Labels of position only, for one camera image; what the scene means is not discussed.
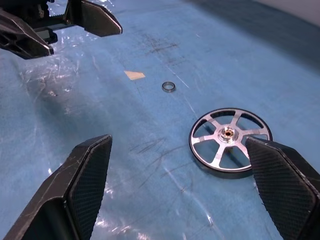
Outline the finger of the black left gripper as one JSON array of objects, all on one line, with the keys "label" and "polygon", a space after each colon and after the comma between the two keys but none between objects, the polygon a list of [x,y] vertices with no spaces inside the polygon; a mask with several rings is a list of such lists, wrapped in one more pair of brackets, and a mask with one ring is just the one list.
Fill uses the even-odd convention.
[{"label": "finger of the black left gripper", "polygon": [[54,54],[53,48],[24,20],[3,9],[0,11],[0,48],[25,60]]},{"label": "finger of the black left gripper", "polygon": [[123,33],[121,24],[108,9],[88,0],[69,0],[64,19],[98,37]]}]

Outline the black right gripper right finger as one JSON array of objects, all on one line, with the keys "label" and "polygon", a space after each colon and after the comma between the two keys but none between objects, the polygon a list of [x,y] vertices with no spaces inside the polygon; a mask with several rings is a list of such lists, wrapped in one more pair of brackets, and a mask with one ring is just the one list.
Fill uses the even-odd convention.
[{"label": "black right gripper right finger", "polygon": [[248,137],[245,147],[259,196],[285,240],[320,238],[320,175],[293,148]]}]

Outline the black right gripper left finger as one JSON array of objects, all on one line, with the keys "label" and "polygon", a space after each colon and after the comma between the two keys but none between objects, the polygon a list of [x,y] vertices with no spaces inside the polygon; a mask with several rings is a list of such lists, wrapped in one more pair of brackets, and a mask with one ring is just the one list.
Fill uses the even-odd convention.
[{"label": "black right gripper left finger", "polygon": [[101,208],[113,138],[90,138],[43,181],[6,240],[89,240]]}]

